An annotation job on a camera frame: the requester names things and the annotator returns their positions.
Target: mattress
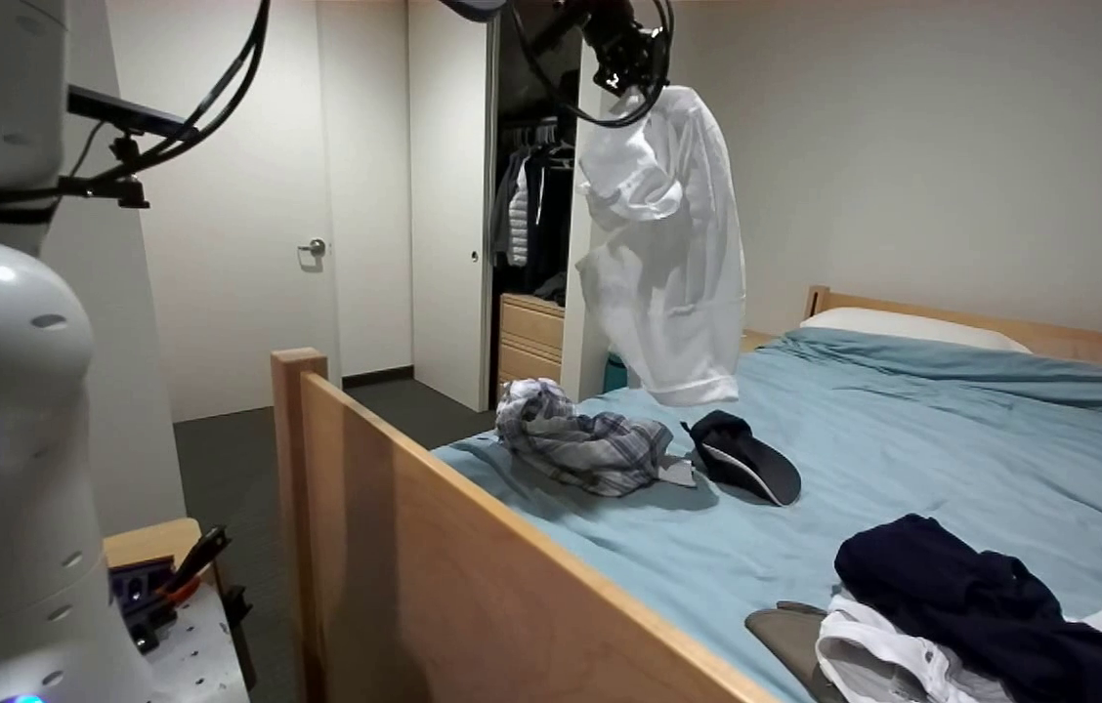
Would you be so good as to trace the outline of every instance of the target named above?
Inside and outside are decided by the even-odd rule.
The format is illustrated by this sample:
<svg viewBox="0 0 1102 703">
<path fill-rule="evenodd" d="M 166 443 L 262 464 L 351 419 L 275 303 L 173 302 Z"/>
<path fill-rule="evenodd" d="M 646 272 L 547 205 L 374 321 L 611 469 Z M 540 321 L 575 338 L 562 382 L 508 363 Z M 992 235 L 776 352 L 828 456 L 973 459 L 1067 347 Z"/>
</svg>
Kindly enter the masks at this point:
<svg viewBox="0 0 1102 703">
<path fill-rule="evenodd" d="M 741 412 L 797 464 L 789 509 L 706 481 L 594 498 L 513 469 L 493 433 L 437 456 L 781 700 L 806 689 L 746 613 L 828 604 L 837 546 L 912 512 L 1025 557 L 1067 618 L 1102 610 L 1102 365 L 800 329 L 746 355 L 737 387 L 737 403 L 717 407 L 613 391 L 579 410 L 659 419 L 672 451 L 691 451 L 678 421 Z"/>
</svg>

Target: wooden bed frame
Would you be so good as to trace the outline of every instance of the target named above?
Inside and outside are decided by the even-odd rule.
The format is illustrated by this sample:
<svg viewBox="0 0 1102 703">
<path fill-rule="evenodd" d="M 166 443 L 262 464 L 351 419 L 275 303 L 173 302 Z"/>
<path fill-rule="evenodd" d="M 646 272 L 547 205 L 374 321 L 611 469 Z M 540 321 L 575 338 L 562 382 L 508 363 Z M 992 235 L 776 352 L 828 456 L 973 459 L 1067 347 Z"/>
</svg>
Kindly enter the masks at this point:
<svg viewBox="0 0 1102 703">
<path fill-rule="evenodd" d="M 1102 330 L 813 287 L 820 309 L 990 325 L 1102 363 Z M 275 355 L 275 419 L 310 703 L 773 700 L 349 399 L 318 352 Z"/>
</svg>

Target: door handle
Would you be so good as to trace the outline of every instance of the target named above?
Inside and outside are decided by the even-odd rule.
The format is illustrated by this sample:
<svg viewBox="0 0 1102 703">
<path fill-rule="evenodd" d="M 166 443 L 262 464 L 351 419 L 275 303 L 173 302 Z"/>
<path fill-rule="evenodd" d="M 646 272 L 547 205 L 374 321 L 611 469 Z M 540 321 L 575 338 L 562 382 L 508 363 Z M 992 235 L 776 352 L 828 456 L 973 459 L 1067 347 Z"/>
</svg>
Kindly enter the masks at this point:
<svg viewBox="0 0 1102 703">
<path fill-rule="evenodd" d="M 310 238 L 305 244 L 302 244 L 302 255 L 314 255 L 314 259 L 323 259 L 323 238 Z"/>
</svg>

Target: white door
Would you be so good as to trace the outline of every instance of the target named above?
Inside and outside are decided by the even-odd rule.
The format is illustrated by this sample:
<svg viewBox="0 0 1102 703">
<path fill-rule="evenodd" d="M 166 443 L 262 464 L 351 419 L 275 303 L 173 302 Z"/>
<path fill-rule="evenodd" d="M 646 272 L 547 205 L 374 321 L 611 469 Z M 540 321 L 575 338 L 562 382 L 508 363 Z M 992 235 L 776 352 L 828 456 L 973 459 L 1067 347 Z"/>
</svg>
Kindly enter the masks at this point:
<svg viewBox="0 0 1102 703">
<path fill-rule="evenodd" d="M 484 410 L 493 40 L 440 0 L 411 0 L 415 374 Z"/>
<path fill-rule="evenodd" d="M 189 111 L 258 0 L 109 0 L 121 98 Z M 269 347 L 336 355 L 318 0 L 275 0 L 262 72 L 195 153 L 144 175 L 173 419 L 269 407 Z"/>
</svg>

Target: white pillow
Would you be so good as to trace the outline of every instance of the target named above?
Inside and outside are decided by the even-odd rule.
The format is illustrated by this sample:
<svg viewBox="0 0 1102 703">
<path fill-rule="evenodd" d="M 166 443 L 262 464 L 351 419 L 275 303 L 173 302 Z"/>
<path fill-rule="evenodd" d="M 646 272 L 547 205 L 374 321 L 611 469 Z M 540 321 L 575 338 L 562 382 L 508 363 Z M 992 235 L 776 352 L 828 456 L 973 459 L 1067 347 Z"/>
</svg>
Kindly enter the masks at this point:
<svg viewBox="0 0 1102 703">
<path fill-rule="evenodd" d="M 904 338 L 934 338 L 958 347 L 990 347 L 990 352 L 1016 352 L 1031 355 L 1031 347 L 1016 342 L 1005 330 L 934 321 L 934 315 L 905 315 L 905 312 L 878 312 L 878 309 L 824 309 L 797 329 L 844 329 L 862 335 L 904 335 Z"/>
</svg>

